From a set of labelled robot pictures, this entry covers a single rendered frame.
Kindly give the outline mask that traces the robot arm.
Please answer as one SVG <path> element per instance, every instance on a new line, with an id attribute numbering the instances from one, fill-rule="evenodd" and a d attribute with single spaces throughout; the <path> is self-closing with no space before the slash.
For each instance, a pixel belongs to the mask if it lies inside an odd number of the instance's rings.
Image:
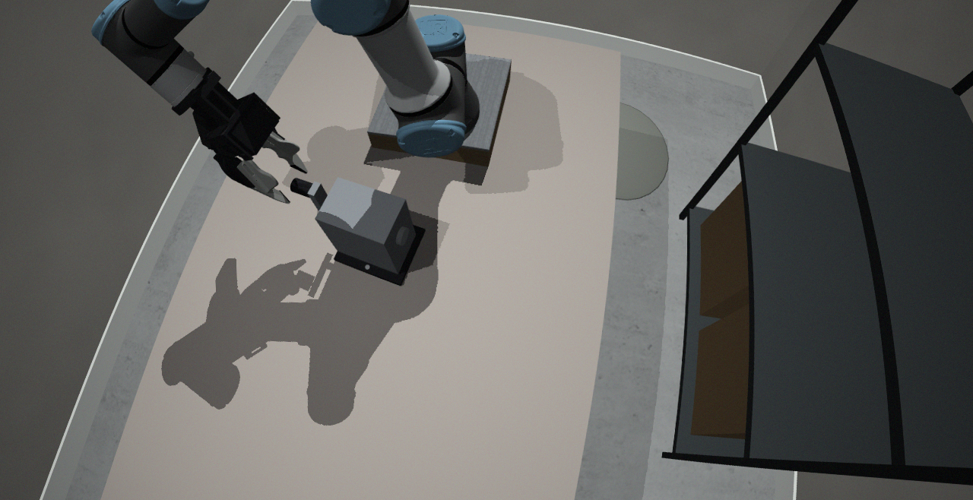
<path id="1" fill-rule="evenodd" d="M 209 1 L 114 0 L 91 33 L 177 106 L 207 70 L 174 37 Z M 385 81 L 385 101 L 398 119 L 396 136 L 405 153 L 441 157 L 460 149 L 480 104 L 467 66 L 464 73 L 466 35 L 458 20 L 442 14 L 414 20 L 410 0 L 312 0 L 312 11 L 320 24 L 356 37 L 366 51 Z"/>

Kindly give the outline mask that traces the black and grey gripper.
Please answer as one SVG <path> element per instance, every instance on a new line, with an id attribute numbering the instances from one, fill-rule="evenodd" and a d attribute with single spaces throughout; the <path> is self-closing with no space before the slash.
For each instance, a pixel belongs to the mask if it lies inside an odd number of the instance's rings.
<path id="1" fill-rule="evenodd" d="M 182 115 L 192 105 L 194 112 L 204 118 L 208 123 L 208 135 L 205 136 L 208 149 L 213 149 L 216 153 L 214 159 L 223 173 L 268 198 L 290 204 L 290 200 L 275 189 L 278 186 L 277 179 L 258 168 L 252 155 L 257 155 L 261 147 L 272 149 L 279 158 L 287 160 L 290 167 L 307 173 L 305 164 L 296 155 L 300 147 L 294 142 L 286 142 L 277 133 L 275 127 L 280 116 L 256 93 L 237 99 L 218 82 L 221 80 L 220 75 L 210 68 L 206 70 L 204 80 L 177 106 L 173 106 L 173 111 Z M 235 146 L 234 149 L 232 146 Z M 239 160 L 237 154 L 243 160 Z"/>

